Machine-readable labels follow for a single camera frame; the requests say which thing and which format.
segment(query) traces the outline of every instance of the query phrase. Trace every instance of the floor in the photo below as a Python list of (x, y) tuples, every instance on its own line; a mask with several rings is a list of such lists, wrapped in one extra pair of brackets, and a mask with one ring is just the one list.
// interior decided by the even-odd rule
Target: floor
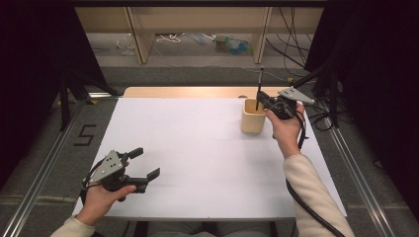
[[(253, 56), (248, 52), (233, 55), (224, 49), (217, 48), (214, 42), (206, 36), (178, 34), (172, 36), (169, 40), (163, 39), (163, 37), (170, 38), (169, 35), (156, 36), (156, 41), (146, 64), (138, 64), (136, 56), (132, 55), (133, 51), (129, 49), (129, 35), (89, 34), (88, 38), (100, 66), (106, 72), (106, 78), (113, 68), (126, 68), (126, 70), (132, 70), (132, 68), (208, 67), (214, 70), (217, 70), (217, 68), (219, 70), (235, 68), (241, 73), (254, 76), (263, 66), (267, 69), (269, 76), (280, 81), (296, 80), (300, 75), (306, 73), (298, 65), (299, 63), (303, 64), (303, 57), (300, 56), (299, 50), (281, 42), (281, 40), (287, 41), (288, 35), (271, 35), (268, 36), (268, 41), (278, 50), (285, 51), (287, 49), (287, 55), (291, 59), (284, 58), (267, 43), (262, 64), (255, 64)], [(246, 35), (232, 35), (232, 37), (243, 41), (249, 40)], [(299, 47), (309, 49), (310, 39), (312, 39), (312, 36), (298, 35)], [(302, 49), (301, 51), (306, 55), (306, 50)], [(281, 73), (271, 73), (271, 69), (273, 72), (280, 70)], [(309, 95), (311, 85), (311, 82), (307, 83), (301, 88), (301, 91)], [(53, 230), (52, 227), (59, 226), (59, 223), (62, 223), (66, 218), (65, 215), (71, 213), (76, 199), (75, 194), (79, 189), (78, 180), (80, 180), (80, 175), (70, 173), (69, 164), (76, 162), (81, 164), (84, 170), (90, 168), (91, 161), (89, 163), (82, 157), (85, 154), (95, 154), (114, 106), (114, 100), (106, 99), (101, 99), (100, 103), (94, 107), (80, 106), (80, 103), (72, 105), (73, 111), (77, 111), (77, 107), (82, 107), (79, 117), (84, 119), (74, 124), (80, 126), (74, 128), (76, 131), (86, 123), (93, 123), (100, 127), (102, 131), (97, 134), (98, 139), (92, 141), (94, 143), (92, 146), (74, 150), (64, 145), (60, 150), (55, 151), (60, 153), (62, 157), (76, 156), (77, 158), (71, 161), (61, 159), (52, 163), (54, 169), (48, 175), (58, 177), (58, 179), (47, 179), (42, 184), (42, 191), (37, 194), (34, 205), (30, 206), (31, 214), (26, 216), (28, 220), (22, 226), (22, 236), (50, 234), (51, 229)], [(308, 109), (307, 112), (310, 115), (316, 114), (316, 111), (312, 109)], [(333, 131), (321, 131), (321, 128), (328, 125), (327, 121), (315, 123), (313, 127), (318, 127), (318, 129), (315, 129), (316, 138), (342, 202), (347, 208), (348, 220), (354, 232), (357, 236), (419, 236), (418, 222), (392, 184), (391, 179), (383, 169), (377, 166), (377, 163), (374, 163), (374, 154), (363, 139), (362, 133), (351, 121), (350, 114), (343, 113), (339, 120), (341, 126)], [(40, 133), (38, 143), (34, 144), (31, 154), (16, 169), (12, 179), (0, 193), (2, 229), (7, 226), (6, 223), (16, 213), (23, 198), (28, 195), (34, 177), (37, 176), (38, 170), (42, 168), (44, 157), (50, 156), (51, 147), (54, 147), (55, 139), (60, 136), (58, 127), (59, 105), (55, 104), (51, 108), (51, 117), (48, 119), (47, 125)], [(66, 139), (77, 140), (78, 135), (77, 132), (70, 132)], [(355, 164), (355, 172), (348, 168), (351, 164)], [(366, 198), (375, 201), (376, 205), (370, 205)], [(383, 212), (383, 219), (375, 217), (377, 211)], [(388, 221), (388, 223), (377, 223), (383, 220)], [(52, 227), (40, 222), (50, 223)], [(293, 219), (285, 219), (276, 223), (279, 236), (294, 236), (292, 232)], [(98, 225), (98, 230), (101, 233), (106, 232), (107, 236), (132, 236), (134, 228), (134, 222), (125, 220), (104, 220), (103, 223)]]

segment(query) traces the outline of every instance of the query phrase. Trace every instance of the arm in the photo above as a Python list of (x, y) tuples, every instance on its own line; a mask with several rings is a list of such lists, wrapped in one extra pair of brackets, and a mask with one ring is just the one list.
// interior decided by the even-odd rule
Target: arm
[[(303, 105), (297, 104), (296, 109), (300, 112), (297, 115), (303, 119)], [(285, 175), (295, 192), (317, 214), (345, 236), (354, 236), (345, 216), (320, 180), (317, 171), (298, 149), (297, 139), (301, 127), (297, 118), (280, 120), (271, 111), (267, 111), (266, 116), (274, 127), (274, 136), (285, 157)], [(294, 209), (299, 236), (333, 236), (296, 202)]]
[(64, 224), (52, 233), (52, 237), (75, 236), (89, 237), (95, 232), (95, 225), (108, 213), (112, 204), (134, 192), (136, 186), (126, 186), (115, 192), (109, 192), (102, 186), (89, 188), (83, 208), (76, 216), (68, 218)]

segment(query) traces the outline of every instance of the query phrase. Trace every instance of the wrist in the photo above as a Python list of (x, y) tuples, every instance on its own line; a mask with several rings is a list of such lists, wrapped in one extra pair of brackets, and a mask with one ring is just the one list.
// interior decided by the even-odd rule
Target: wrist
[(85, 211), (80, 210), (80, 213), (78, 213), (75, 216), (76, 219), (78, 219), (83, 224), (89, 225), (89, 226), (95, 226), (96, 223), (99, 221), (100, 218), (92, 216), (90, 213), (86, 213)]
[(290, 156), (294, 156), (297, 154), (301, 154), (301, 151), (298, 148), (298, 144), (296, 142), (292, 143), (285, 143), (285, 142), (278, 142), (281, 152), (283, 153), (284, 158), (288, 158)]

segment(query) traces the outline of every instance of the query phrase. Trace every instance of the shelving unit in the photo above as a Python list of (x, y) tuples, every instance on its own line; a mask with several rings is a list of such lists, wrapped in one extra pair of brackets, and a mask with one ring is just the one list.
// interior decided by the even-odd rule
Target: shelving unit
[(255, 63), (262, 63), (267, 34), (316, 31), (322, 8), (273, 7), (120, 7), (76, 8), (86, 33), (128, 33), (137, 61), (147, 62), (156, 34), (249, 34)]

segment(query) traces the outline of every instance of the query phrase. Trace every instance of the gray floor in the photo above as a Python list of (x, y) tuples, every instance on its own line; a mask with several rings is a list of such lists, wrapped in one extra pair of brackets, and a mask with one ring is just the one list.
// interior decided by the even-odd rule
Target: gray floor
[[(248, 40), (243, 35), (235, 35), (235, 37)], [(284, 84), (284, 80), (288, 78), (298, 78), (291, 75), (289, 71), (293, 74), (306, 73), (289, 60), (284, 63), (284, 58), (268, 44), (265, 47), (263, 63), (254, 64), (253, 56), (248, 53), (231, 55), (226, 51), (216, 49), (210, 39), (200, 38), (205, 41), (205, 44), (199, 44), (188, 36), (181, 36), (179, 37), (181, 42), (167, 40), (156, 42), (147, 63), (140, 65), (134, 55), (122, 55), (123, 50), (117, 48), (117, 44), (122, 45), (124, 42), (124, 35), (89, 35), (89, 39), (109, 85), (120, 91), (129, 86), (142, 85), (194, 85), (194, 83), (232, 85), (236, 83), (240, 86), (242, 81), (251, 84), (253, 81), (257, 82), (257, 72), (261, 65), (268, 72), (266, 77), (269, 83)], [(269, 36), (269, 41), (277, 48), (285, 49), (285, 45), (278, 40), (277, 36)], [(300, 46), (309, 48), (310, 40), (307, 36), (298, 36), (298, 42)], [(295, 60), (301, 61), (296, 50), (290, 48), (288, 54)], [(300, 90), (309, 95), (312, 85), (313, 83), (307, 83)], [(48, 179), (25, 221), (20, 236), (48, 236), (71, 214), (73, 204), (78, 197), (81, 180), (92, 165), (116, 102), (113, 99), (101, 99), (94, 105), (84, 105), (82, 102), (71, 105), (72, 112), (81, 108), (80, 112), (68, 132), (66, 143), (48, 174)], [(307, 109), (307, 112), (309, 115), (317, 113), (313, 109)], [(340, 128), (337, 130), (342, 133), (374, 198), (384, 211), (393, 236), (419, 236), (418, 222), (389, 176), (373, 164), (375, 155), (363, 139), (356, 124), (351, 121), (350, 114), (340, 114), (339, 123)], [(92, 124), (95, 126), (85, 128), (88, 134), (94, 135), (91, 144), (76, 146), (76, 143), (88, 141), (88, 138), (80, 137), (79, 134), (83, 126)], [(321, 121), (316, 125), (324, 127), (326, 123)], [(3, 231), (21, 203), (22, 197), (30, 189), (45, 157), (48, 157), (55, 139), (59, 136), (59, 128), (60, 107), (55, 103), (31, 152), (21, 161), (0, 192), (0, 229)], [(357, 236), (383, 236), (377, 230), (374, 219), (345, 165), (341, 150), (332, 138), (332, 133), (316, 128), (314, 132), (342, 202), (347, 208), (348, 220), (354, 232)], [(276, 223), (279, 236), (291, 236), (293, 219), (282, 219)], [(134, 222), (105, 219), (97, 229), (106, 236), (129, 237), (133, 235), (134, 227)]]

